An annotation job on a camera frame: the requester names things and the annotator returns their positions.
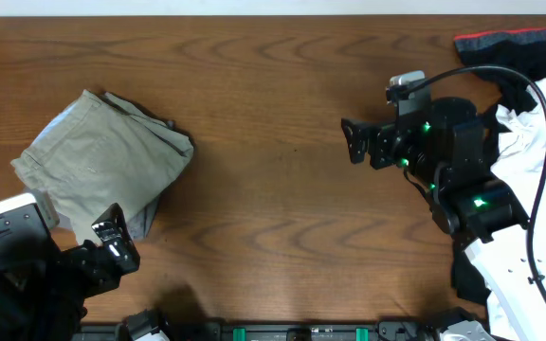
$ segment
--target green strip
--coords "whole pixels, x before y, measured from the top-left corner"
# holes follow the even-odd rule
[[[357,335],[356,341],[368,341],[368,329],[367,328],[357,328],[355,330]]]
[[[234,329],[233,341],[246,341],[246,330],[243,328]]]

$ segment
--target red stripe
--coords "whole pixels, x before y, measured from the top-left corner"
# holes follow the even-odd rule
[[[536,31],[541,31],[541,30],[545,30],[545,29],[546,29],[546,27],[486,31],[486,32],[480,32],[480,33],[464,34],[464,35],[456,36],[456,37],[454,37],[454,40],[457,41],[457,40],[461,40],[461,39],[481,38],[483,36],[487,36],[487,35],[490,35],[490,34],[496,34],[496,33],[520,34],[520,33],[524,33],[524,32],[536,32]]]

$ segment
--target curved cable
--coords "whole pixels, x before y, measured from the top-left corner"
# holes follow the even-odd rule
[[[474,65],[474,66],[457,68],[454,70],[446,71],[426,81],[423,81],[422,83],[418,85],[408,88],[404,90],[402,94],[409,94],[414,91],[418,91],[426,86],[433,84],[436,81],[442,80],[449,76],[454,76],[454,75],[459,75],[459,74],[469,73],[469,72],[477,72],[477,71],[497,71],[497,72],[504,73],[506,75],[510,75],[516,79],[527,82],[528,85],[532,87],[532,89],[534,90],[535,94],[538,97],[538,100],[540,101],[540,106],[542,108],[543,115],[545,116],[545,130],[546,130],[545,96],[543,95],[542,91],[540,90],[540,88],[535,82],[530,80],[527,76],[520,73],[519,71],[509,67],[494,65],[494,64],[483,64],[483,65]],[[540,201],[542,200],[542,193],[543,193],[543,190],[545,189],[545,182],[546,182],[546,146],[545,146],[545,156],[544,156],[543,165],[542,165],[542,172],[540,174],[540,179],[538,180],[537,194],[535,196],[534,205],[532,206],[532,212],[530,213],[530,221],[528,222],[528,228],[526,231],[526,253],[528,255],[528,265],[530,266],[530,271],[532,272],[532,277],[528,279],[530,280],[530,283],[535,283],[537,285],[537,288],[540,291],[540,295],[542,296],[542,299],[545,301],[545,304],[546,304],[546,289],[542,283],[544,276],[542,276],[537,269],[537,264],[535,262],[535,251],[534,251],[535,224],[537,221],[538,207],[540,206]]]

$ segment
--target black cloth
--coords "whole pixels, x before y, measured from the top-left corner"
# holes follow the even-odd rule
[[[454,43],[461,62],[466,66],[493,63],[514,68],[533,81],[546,78],[546,28],[458,36]],[[518,114],[534,109],[536,103],[526,92],[525,82],[500,73],[479,72],[477,75],[499,86],[502,97],[497,104]],[[484,158],[489,166],[499,158],[499,133],[507,132],[496,120],[497,104],[481,115],[484,127],[489,129],[483,145]]]

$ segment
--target green light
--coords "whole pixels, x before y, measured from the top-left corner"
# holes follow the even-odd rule
[[[484,200],[478,198],[478,199],[475,199],[473,201],[473,204],[475,204],[476,207],[481,207],[481,206],[484,206],[484,205],[486,205],[488,203],[486,203]]]

